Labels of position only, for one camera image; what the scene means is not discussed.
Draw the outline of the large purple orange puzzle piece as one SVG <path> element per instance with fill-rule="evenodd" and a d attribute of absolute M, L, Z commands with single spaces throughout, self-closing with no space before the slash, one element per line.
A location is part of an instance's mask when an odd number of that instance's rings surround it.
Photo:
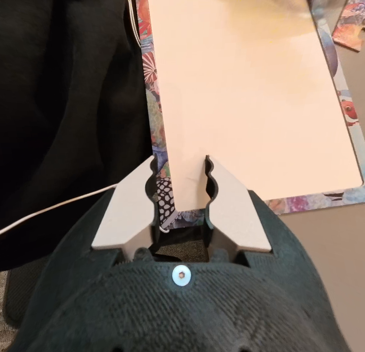
<path fill-rule="evenodd" d="M 360 37 L 361 31 L 365 26 L 365 4 L 364 2 L 355 2 L 347 4 L 337 22 L 332 34 L 334 43 L 360 52 L 363 46 L 363 40 Z"/>

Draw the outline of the colourful puzzle frame board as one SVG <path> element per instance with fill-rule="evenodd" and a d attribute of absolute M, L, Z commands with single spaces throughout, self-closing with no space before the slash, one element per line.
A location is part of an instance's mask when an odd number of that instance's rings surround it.
<path fill-rule="evenodd" d="M 136 0 L 163 229 L 200 225 L 217 158 L 277 214 L 364 203 L 364 139 L 310 0 Z"/>

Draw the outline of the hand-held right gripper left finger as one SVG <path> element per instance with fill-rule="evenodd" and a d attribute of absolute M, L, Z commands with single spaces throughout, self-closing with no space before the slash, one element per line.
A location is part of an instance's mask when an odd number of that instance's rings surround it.
<path fill-rule="evenodd" d="M 92 249 L 119 249 L 124 258 L 133 258 L 139 248 L 149 248 L 160 235 L 157 191 L 156 155 L 150 156 L 114 190 Z"/>

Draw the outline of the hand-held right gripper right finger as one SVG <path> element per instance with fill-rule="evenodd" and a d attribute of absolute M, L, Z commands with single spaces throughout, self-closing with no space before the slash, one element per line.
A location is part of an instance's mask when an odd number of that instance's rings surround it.
<path fill-rule="evenodd" d="M 271 244 L 249 191 L 212 156 L 206 155 L 205 246 L 209 258 L 222 249 L 229 259 L 240 251 L 271 252 Z"/>

